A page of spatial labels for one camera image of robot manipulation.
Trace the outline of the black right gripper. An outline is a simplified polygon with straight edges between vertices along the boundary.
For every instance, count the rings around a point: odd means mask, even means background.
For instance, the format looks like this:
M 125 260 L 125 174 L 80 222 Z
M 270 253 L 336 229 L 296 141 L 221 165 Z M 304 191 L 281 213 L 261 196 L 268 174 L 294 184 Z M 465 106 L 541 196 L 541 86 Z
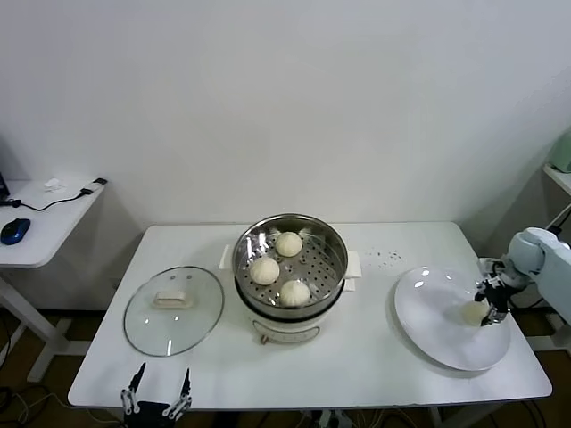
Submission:
M 490 305 L 484 325 L 503 322 L 509 312 L 510 289 L 499 278 L 488 278 L 476 284 L 474 301 Z

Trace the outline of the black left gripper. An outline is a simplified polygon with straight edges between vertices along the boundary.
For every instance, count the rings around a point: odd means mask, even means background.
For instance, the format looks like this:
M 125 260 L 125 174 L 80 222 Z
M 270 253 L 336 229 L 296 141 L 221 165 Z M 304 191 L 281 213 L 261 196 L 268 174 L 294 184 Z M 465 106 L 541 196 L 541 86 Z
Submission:
M 121 390 L 124 424 L 128 428 L 170 428 L 173 426 L 172 419 L 179 419 L 192 406 L 190 368 L 186 370 L 178 400 L 169 405 L 152 401 L 137 402 L 137 389 L 145 367 L 144 362 L 131 378 L 128 387 Z

